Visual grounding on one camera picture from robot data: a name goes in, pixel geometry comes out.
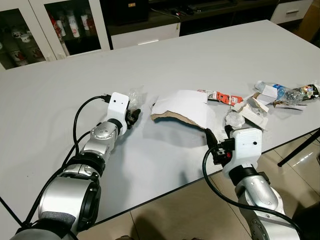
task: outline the white cabinet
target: white cabinet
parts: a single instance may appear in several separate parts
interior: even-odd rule
[[[109,51],[99,0],[29,0],[56,56]]]
[[[0,71],[56,60],[28,0],[0,3]]]
[[[149,44],[165,39],[179,37],[180,23],[174,23],[139,31],[111,36],[114,49]]]
[[[303,19],[313,0],[300,0],[280,3],[271,17],[271,22],[281,24]]]

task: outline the robotic arm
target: robotic arm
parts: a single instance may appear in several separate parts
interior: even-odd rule
[[[238,203],[262,207],[284,215],[282,198],[270,186],[266,174],[256,171],[262,150],[261,130],[235,130],[231,132],[229,139],[220,144],[212,133],[208,133],[208,129],[206,131],[209,148],[217,146],[211,152],[213,162],[222,164],[224,176],[231,179],[235,186]],[[239,209],[250,227],[253,240],[300,239],[296,229],[279,216],[241,207]]]
[[[129,101],[126,95],[112,94],[104,122],[90,131],[79,155],[67,162],[43,193],[36,224],[11,240],[72,240],[95,223],[101,196],[99,180],[118,137],[127,131]]]

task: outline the tiled floor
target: tiled floor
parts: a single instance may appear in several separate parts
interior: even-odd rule
[[[277,163],[309,136],[278,147],[261,156],[258,170],[282,196],[284,211],[320,201],[320,166],[316,157],[320,143],[314,141],[283,167]],[[222,173],[212,176],[218,189],[234,200],[234,186]],[[79,240],[115,240],[129,235],[135,240],[249,240],[250,231],[239,209],[218,198],[204,180],[140,206],[78,235]]]

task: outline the clear plastic bottle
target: clear plastic bottle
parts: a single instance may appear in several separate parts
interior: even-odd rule
[[[273,82],[258,81],[254,85],[254,87],[258,89],[260,93],[262,93],[266,85],[277,89],[276,101],[286,102],[288,104],[295,105],[301,103],[304,98],[304,94],[302,92],[293,90],[291,88]]]

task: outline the drawer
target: drawer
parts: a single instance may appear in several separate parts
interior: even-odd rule
[[[158,26],[111,36],[113,49],[153,43],[179,37],[180,23]]]
[[[271,17],[271,22],[281,24],[303,19],[312,3],[312,0],[291,1],[280,3]]]

